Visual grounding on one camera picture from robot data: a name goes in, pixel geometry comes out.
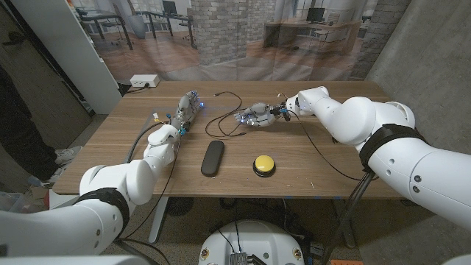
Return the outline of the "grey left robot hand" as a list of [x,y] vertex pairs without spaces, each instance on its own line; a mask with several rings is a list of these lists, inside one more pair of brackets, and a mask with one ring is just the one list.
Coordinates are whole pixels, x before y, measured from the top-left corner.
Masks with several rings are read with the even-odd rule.
[[197,91],[189,91],[180,99],[177,111],[171,118],[170,125],[180,131],[189,131],[202,106],[203,103]]

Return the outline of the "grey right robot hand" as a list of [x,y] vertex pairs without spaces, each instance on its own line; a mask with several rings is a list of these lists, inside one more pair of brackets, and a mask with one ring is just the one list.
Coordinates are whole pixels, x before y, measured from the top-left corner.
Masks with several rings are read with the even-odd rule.
[[233,116],[240,124],[253,127],[267,127],[274,124],[281,117],[281,110],[286,105],[280,103],[278,105],[268,105],[263,102],[256,103],[244,111],[235,113]]

